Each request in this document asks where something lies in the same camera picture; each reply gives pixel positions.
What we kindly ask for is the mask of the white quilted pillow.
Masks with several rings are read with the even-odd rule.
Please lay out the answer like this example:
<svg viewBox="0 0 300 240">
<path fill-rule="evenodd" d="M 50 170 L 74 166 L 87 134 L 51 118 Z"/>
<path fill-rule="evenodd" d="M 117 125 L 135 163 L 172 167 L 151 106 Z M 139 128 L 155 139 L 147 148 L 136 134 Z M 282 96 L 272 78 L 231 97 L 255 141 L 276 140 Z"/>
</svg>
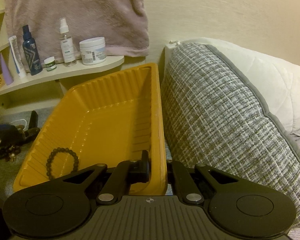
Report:
<svg viewBox="0 0 300 240">
<path fill-rule="evenodd" d="M 209 44 L 217 48 L 262 94 L 270 112 L 279 119 L 285 130 L 300 137 L 300 66 L 228 41 L 207 37 L 169 42 L 165 46 L 165 66 L 174 49 L 184 43 Z"/>
</svg>

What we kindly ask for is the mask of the grey woven pillow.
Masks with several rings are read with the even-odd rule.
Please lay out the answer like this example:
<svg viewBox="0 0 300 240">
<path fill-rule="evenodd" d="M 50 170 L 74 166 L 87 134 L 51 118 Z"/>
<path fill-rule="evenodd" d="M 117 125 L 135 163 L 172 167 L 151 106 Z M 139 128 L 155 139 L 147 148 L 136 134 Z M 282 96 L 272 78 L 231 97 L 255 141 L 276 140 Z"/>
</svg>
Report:
<svg viewBox="0 0 300 240">
<path fill-rule="evenodd" d="M 247 77 L 217 48 L 177 46 L 161 84 L 164 133 L 174 160 L 271 187 L 296 206 L 300 148 Z"/>
</svg>

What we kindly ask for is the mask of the clear spray bottle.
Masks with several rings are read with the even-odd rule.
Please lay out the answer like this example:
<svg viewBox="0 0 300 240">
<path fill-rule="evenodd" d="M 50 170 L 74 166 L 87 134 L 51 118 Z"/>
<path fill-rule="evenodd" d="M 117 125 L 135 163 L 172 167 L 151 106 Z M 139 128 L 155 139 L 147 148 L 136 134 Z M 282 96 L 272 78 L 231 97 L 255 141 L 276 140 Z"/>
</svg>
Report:
<svg viewBox="0 0 300 240">
<path fill-rule="evenodd" d="M 59 33 L 61 35 L 61 50 L 66 67 L 76 64 L 76 56 L 72 36 L 65 18 L 60 19 Z"/>
</svg>

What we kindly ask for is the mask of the lavender tube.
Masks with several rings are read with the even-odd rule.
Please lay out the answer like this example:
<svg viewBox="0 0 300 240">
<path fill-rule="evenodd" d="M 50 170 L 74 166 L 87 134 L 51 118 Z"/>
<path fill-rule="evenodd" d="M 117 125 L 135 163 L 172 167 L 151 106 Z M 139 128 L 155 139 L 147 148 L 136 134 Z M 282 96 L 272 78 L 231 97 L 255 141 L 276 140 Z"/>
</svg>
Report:
<svg viewBox="0 0 300 240">
<path fill-rule="evenodd" d="M 13 83 L 13 77 L 10 73 L 10 70 L 5 62 L 5 59 L 4 59 L 2 53 L 0 53 L 0 64 L 1 64 L 1 70 L 2 70 L 4 80 L 6 82 L 6 85 L 11 85 Z"/>
</svg>

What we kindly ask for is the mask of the black cylinder case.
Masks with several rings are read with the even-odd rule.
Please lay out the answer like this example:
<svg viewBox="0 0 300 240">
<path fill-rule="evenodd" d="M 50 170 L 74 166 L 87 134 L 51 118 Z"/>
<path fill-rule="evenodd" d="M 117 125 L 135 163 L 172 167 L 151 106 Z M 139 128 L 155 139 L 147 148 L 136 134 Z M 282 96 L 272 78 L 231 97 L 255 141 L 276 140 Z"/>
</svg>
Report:
<svg viewBox="0 0 300 240">
<path fill-rule="evenodd" d="M 36 111 L 31 112 L 28 129 L 38 127 L 38 114 Z"/>
</svg>

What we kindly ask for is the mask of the cream wooden shelf unit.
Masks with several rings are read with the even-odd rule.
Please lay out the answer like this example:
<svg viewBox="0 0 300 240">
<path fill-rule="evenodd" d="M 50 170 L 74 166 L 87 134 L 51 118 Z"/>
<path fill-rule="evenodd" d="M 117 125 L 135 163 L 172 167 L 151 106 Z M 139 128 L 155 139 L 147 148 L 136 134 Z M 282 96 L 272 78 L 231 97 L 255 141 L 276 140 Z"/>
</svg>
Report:
<svg viewBox="0 0 300 240">
<path fill-rule="evenodd" d="M 86 66 L 77 60 L 74 65 L 57 64 L 55 70 L 43 70 L 34 76 L 27 74 L 21 79 L 16 74 L 7 39 L 4 10 L 0 10 L 0 55 L 13 76 L 12 84 L 0 84 L 0 116 L 56 106 L 66 91 L 78 83 L 79 77 L 93 79 L 97 74 L 106 75 L 119 70 L 125 61 L 123 56 L 108 56 L 101 63 Z"/>
</svg>

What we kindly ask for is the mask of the dark blue spray bottle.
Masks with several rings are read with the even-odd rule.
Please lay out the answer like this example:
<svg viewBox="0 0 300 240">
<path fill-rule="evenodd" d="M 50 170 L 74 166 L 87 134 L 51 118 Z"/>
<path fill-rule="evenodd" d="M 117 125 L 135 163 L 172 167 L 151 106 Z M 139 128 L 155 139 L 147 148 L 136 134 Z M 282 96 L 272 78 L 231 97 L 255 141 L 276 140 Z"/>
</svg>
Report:
<svg viewBox="0 0 300 240">
<path fill-rule="evenodd" d="M 35 39 L 29 30 L 28 25 L 23 26 L 23 50 L 32 76 L 39 74 L 43 68 L 39 58 Z"/>
</svg>

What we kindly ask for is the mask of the small green-label jar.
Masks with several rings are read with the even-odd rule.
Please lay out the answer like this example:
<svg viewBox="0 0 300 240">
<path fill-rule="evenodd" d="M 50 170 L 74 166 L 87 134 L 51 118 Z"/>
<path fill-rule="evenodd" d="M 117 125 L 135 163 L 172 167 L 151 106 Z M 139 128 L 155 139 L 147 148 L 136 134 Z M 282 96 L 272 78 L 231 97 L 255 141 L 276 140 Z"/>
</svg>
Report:
<svg viewBox="0 0 300 240">
<path fill-rule="evenodd" d="M 45 68 L 48 72 L 54 70 L 57 68 L 56 66 L 56 62 L 55 62 L 55 57 L 54 56 L 51 56 L 51 57 L 48 57 L 44 60 L 44 65 L 45 65 Z"/>
</svg>

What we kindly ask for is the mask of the yellow plastic tray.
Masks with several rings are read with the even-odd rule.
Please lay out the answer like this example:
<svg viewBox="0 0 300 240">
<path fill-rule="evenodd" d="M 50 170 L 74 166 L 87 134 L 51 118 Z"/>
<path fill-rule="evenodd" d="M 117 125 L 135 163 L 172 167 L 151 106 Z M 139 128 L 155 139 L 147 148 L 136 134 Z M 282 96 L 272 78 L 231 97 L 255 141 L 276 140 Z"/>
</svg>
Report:
<svg viewBox="0 0 300 240">
<path fill-rule="evenodd" d="M 14 180 L 13 191 L 44 183 L 47 159 L 68 148 L 79 169 L 104 163 L 115 167 L 149 153 L 149 181 L 130 194 L 163 195 L 167 168 L 158 66 L 144 64 L 72 87 L 41 128 Z"/>
</svg>

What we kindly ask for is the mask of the white blue tube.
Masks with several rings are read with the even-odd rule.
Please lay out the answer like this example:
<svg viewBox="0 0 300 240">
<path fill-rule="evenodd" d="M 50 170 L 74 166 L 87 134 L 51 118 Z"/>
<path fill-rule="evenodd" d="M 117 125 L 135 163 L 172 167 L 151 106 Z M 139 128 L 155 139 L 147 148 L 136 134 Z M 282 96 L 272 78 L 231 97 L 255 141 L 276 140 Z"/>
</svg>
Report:
<svg viewBox="0 0 300 240">
<path fill-rule="evenodd" d="M 23 62 L 21 59 L 21 54 L 20 54 L 19 47 L 18 47 L 17 37 L 15 35 L 13 35 L 8 38 L 8 41 L 10 43 L 10 48 L 12 51 L 17 74 L 21 79 L 23 79 L 26 77 L 26 71 L 25 71 L 25 68 L 24 68 L 24 65 L 23 65 Z"/>
</svg>

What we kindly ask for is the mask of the white cream jar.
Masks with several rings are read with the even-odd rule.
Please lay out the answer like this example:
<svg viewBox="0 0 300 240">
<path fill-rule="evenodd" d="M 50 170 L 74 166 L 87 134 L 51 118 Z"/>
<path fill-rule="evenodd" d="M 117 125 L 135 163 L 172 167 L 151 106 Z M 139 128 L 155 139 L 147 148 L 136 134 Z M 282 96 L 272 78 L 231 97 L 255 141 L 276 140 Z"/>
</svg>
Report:
<svg viewBox="0 0 300 240">
<path fill-rule="evenodd" d="M 86 66 L 99 64 L 106 60 L 106 42 L 104 37 L 89 38 L 79 42 L 82 63 Z"/>
</svg>

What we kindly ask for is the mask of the pink fluffy towel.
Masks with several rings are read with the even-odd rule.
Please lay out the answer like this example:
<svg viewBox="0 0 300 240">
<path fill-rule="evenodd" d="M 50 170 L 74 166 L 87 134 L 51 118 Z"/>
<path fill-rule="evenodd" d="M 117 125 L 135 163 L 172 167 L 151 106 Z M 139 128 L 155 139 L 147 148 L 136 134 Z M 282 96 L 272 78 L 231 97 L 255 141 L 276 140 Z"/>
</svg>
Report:
<svg viewBox="0 0 300 240">
<path fill-rule="evenodd" d="M 66 19 L 75 47 L 83 40 L 104 37 L 106 53 L 144 57 L 149 51 L 144 0 L 5 0 L 9 36 L 23 43 L 28 25 L 41 59 L 61 60 L 60 19 Z"/>
</svg>

